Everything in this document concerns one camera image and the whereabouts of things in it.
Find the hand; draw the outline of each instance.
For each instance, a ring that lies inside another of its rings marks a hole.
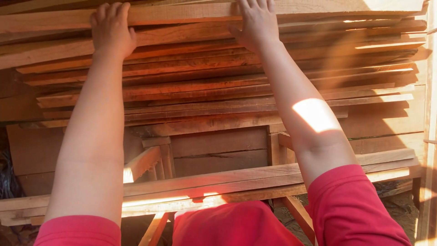
[[[128,29],[130,3],[102,4],[90,17],[94,54],[124,59],[136,48],[136,34]]]
[[[279,30],[273,0],[237,0],[243,15],[243,30],[229,26],[237,42],[259,54],[279,41]]]

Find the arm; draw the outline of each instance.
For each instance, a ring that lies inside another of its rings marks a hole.
[[[243,30],[230,26],[237,41],[261,59],[279,114],[292,139],[309,188],[321,174],[357,164],[334,113],[279,40],[273,0],[239,0]]]
[[[123,59],[136,47],[129,3],[103,4],[91,15],[95,52],[73,110],[55,171],[45,221],[95,215],[120,225],[123,202]]]

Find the left hand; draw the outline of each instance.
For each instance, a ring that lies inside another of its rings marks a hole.
[[[91,14],[94,54],[124,59],[136,48],[136,34],[128,28],[130,3],[102,4]]]

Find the red shirt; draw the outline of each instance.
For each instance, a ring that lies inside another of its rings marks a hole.
[[[342,166],[309,187],[307,209],[320,246],[411,245],[358,165]],[[97,216],[66,216],[41,226],[35,246],[120,246],[120,228]],[[303,244],[260,201],[176,213],[174,246]]]

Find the pink sleeve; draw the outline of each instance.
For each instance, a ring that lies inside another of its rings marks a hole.
[[[310,185],[308,200],[320,246],[411,245],[359,165],[322,174]]]
[[[34,246],[120,246],[120,228],[90,215],[59,217],[42,224]]]

